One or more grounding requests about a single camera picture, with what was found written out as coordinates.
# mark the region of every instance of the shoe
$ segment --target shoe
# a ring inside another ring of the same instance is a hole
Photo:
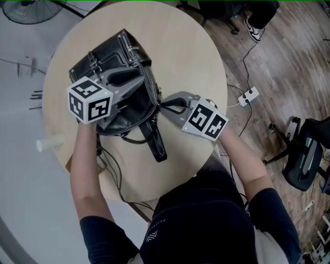
[[[259,35],[259,29],[251,26],[248,22],[248,19],[244,19],[244,25],[247,28],[251,38],[255,42],[260,42],[260,35]]]

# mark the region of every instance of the white power strip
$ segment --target white power strip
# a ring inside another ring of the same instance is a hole
[[[256,98],[259,95],[257,88],[252,87],[251,90],[248,90],[244,95],[241,95],[238,97],[238,102],[241,106],[246,106],[248,103],[246,100],[251,102],[254,98]]]

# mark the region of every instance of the office chair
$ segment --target office chair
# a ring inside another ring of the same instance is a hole
[[[306,119],[301,129],[300,118],[294,117],[292,122],[296,123],[292,140],[290,133],[285,136],[275,124],[269,125],[269,129],[275,130],[280,135],[287,148],[271,160],[264,160],[264,164],[268,165],[288,156],[282,174],[290,185],[301,191],[307,191],[318,172],[322,176],[320,180],[322,193],[330,195],[330,166],[326,171],[320,167],[323,157],[322,146],[330,149],[330,117],[323,121]]]
[[[247,5],[236,1],[198,1],[200,6],[200,9],[198,9],[188,5],[188,1],[180,2],[181,4],[177,5],[176,8],[192,10],[203,16],[202,27],[205,26],[208,19],[218,19],[232,28],[233,35],[237,35],[240,29],[231,18],[239,15],[247,7]]]

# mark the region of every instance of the table top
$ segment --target table top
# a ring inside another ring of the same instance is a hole
[[[67,109],[69,69],[102,42],[125,28],[152,59],[152,71],[162,96],[178,91],[214,101],[226,114],[226,75],[219,52],[207,32],[179,9],[159,2],[119,2],[90,14],[59,45],[49,65],[42,110],[47,135],[63,134],[65,144],[54,149],[65,168],[78,124]],[[102,145],[118,161],[123,174],[122,194],[127,201],[158,198],[186,182],[203,166],[215,143],[181,129],[159,114],[158,127],[167,160],[157,163],[147,144],[135,145],[120,137],[101,137]],[[142,140],[139,128],[129,138]],[[108,172],[100,174],[103,195],[119,199]]]

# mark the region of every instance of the sleeve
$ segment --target sleeve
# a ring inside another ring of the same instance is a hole
[[[91,264],[127,264],[139,253],[124,230],[108,219],[84,217],[80,228]]]
[[[296,229],[277,192],[264,189],[249,204],[251,221],[261,232],[268,232],[284,251],[289,263],[296,264],[301,250]]]

